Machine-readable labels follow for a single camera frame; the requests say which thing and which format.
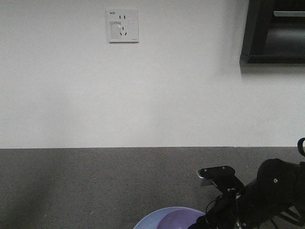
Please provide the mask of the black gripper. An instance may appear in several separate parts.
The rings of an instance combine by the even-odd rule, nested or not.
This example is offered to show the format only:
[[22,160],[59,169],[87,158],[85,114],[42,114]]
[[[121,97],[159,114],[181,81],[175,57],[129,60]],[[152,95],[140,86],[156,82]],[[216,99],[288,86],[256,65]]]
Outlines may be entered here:
[[221,194],[190,229],[260,228],[259,191],[256,183],[215,183]]

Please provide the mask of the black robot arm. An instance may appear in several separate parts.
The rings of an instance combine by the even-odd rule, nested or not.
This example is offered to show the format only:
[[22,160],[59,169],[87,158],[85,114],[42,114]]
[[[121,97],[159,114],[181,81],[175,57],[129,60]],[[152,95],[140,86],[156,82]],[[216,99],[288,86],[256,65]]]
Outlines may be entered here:
[[213,207],[191,229],[255,229],[279,217],[295,226],[305,225],[305,164],[268,159],[256,178],[244,185],[230,166],[197,170],[204,186],[213,185],[221,194]]

